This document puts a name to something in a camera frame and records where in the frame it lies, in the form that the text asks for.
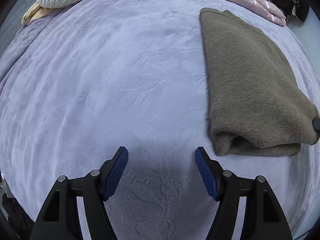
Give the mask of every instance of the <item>plush bedspread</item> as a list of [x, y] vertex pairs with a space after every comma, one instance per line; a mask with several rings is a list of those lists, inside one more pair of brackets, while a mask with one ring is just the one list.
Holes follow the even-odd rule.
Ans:
[[83, 0], [24, 28], [0, 59], [0, 169], [33, 220], [59, 175], [84, 176], [125, 146], [129, 162], [106, 204], [118, 239], [205, 239], [218, 204], [194, 161], [203, 146], [238, 176], [264, 175], [294, 234], [313, 226], [319, 144], [294, 157], [215, 156], [203, 7], [228, 9], [268, 35], [319, 109], [315, 71], [287, 27], [225, 0]]

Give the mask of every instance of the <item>brown towel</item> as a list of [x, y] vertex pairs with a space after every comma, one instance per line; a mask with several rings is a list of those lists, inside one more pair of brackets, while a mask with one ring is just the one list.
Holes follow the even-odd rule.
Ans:
[[318, 110], [299, 90], [279, 47], [229, 11], [200, 11], [217, 155], [295, 155], [315, 144]]

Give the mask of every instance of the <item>silver bolt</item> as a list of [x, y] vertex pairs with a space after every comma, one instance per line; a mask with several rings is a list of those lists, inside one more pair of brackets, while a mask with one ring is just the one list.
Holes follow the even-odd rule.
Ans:
[[64, 175], [61, 175], [58, 177], [59, 182], [63, 182], [65, 179], [66, 179], [66, 176], [64, 176]]
[[225, 170], [225, 171], [223, 171], [223, 173], [222, 173], [224, 176], [226, 176], [226, 177], [231, 177], [231, 175], [232, 175], [232, 172], [231, 171], [229, 171], [229, 170]]
[[91, 174], [91, 176], [95, 177], [95, 176], [98, 176], [99, 173], [100, 173], [100, 171], [98, 171], [98, 170], [93, 170], [93, 171], [91, 171], [90, 174]]
[[263, 177], [263, 176], [258, 176], [258, 177], [257, 177], [257, 180], [258, 180], [259, 182], [265, 182], [265, 181], [266, 181], [266, 178]]

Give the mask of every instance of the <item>ribbed blue pad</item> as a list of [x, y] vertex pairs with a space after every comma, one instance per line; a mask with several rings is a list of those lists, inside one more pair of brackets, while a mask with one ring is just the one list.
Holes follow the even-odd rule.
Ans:
[[217, 201], [218, 192], [216, 179], [214, 178], [209, 166], [207, 165], [207, 162], [198, 148], [195, 152], [195, 160], [209, 196], [213, 197], [213, 199]]
[[116, 192], [121, 176], [128, 162], [128, 150], [125, 148], [113, 166], [108, 178], [106, 179], [106, 191], [104, 197], [108, 200]]

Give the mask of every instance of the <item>blue gripper pad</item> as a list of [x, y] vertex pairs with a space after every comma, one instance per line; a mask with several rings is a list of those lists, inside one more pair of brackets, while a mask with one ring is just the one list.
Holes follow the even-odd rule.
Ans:
[[106, 179], [106, 190], [104, 192], [105, 200], [108, 200], [114, 195], [118, 187], [121, 176], [128, 163], [128, 150], [124, 148], [115, 165], [112, 167], [109, 176]]
[[217, 201], [218, 200], [217, 181], [214, 178], [206, 160], [204, 159], [204, 156], [202, 155], [202, 153], [198, 148], [196, 149], [196, 152], [195, 152], [195, 160], [209, 196], [213, 197], [213, 199]]

